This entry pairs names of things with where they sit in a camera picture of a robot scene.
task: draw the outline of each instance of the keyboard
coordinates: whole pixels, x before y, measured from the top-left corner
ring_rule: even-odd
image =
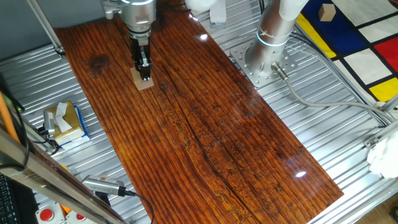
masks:
[[[0,223],[19,224],[14,209],[15,202],[11,196],[11,188],[6,177],[0,174]]]

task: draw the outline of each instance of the dark wood grain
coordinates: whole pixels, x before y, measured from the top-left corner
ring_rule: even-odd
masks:
[[[156,223],[306,223],[342,196],[188,13],[154,23],[142,91],[119,19],[56,32]]]

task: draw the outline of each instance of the mondrian pattern mat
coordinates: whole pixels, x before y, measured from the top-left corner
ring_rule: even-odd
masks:
[[[298,24],[372,103],[398,94],[396,0],[310,0]],[[334,4],[321,22],[322,4]]]

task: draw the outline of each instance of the wooden cube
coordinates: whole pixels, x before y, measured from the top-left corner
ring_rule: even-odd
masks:
[[[319,20],[323,22],[330,22],[336,14],[336,8],[334,4],[322,4],[321,9],[318,12]]]

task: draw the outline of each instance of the emergency stop button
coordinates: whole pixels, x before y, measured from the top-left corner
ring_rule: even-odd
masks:
[[[77,214],[76,218],[79,221],[84,221],[86,219],[86,217],[84,217],[83,215],[80,215],[80,214]]]
[[[40,219],[42,221],[50,221],[54,218],[54,213],[50,209],[42,210],[40,213]]]

